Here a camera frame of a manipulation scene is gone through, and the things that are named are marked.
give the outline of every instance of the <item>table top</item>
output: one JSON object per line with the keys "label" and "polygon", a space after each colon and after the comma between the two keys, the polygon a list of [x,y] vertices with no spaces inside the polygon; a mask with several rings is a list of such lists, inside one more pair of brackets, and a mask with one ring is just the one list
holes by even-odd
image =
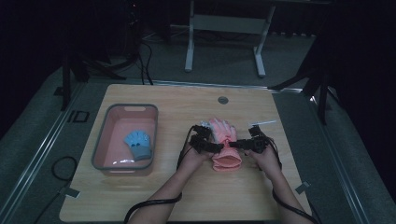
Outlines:
{"label": "table top", "polygon": [[[219,103],[220,96],[227,104]],[[94,146],[107,109],[114,104],[153,104],[158,107],[158,130],[153,170],[147,176],[109,176],[91,164]],[[227,119],[238,139],[250,138],[251,122],[276,120],[260,125],[275,139],[283,173],[292,189],[301,185],[290,146],[271,92],[265,89],[196,86],[110,85],[97,114],[74,179],[78,198],[66,197],[62,221],[121,221],[136,203],[145,201],[175,172],[178,154],[192,125],[211,118]],[[271,183],[249,157],[241,154],[241,169],[216,172],[211,161],[194,174],[175,205],[170,221],[270,220],[277,219]],[[311,213],[304,193],[295,192],[304,210]]]}

